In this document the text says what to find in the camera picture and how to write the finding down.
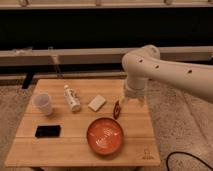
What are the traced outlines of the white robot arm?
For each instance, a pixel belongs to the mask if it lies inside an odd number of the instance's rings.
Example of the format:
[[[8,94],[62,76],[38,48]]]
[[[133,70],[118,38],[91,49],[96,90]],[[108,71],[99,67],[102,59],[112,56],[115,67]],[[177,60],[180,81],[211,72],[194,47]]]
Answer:
[[[213,103],[213,66],[161,60],[159,49],[146,45],[126,53],[122,67],[127,74],[125,97],[143,98],[146,79],[151,78]]]

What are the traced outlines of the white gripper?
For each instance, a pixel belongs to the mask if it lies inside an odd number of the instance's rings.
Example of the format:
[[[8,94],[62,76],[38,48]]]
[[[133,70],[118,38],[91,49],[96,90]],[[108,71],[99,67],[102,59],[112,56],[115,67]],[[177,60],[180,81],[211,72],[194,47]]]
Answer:
[[[145,104],[145,89],[133,89],[130,88],[127,84],[123,87],[124,96],[119,99],[120,104],[125,104],[128,101],[128,98],[139,98],[140,105],[143,107]]]

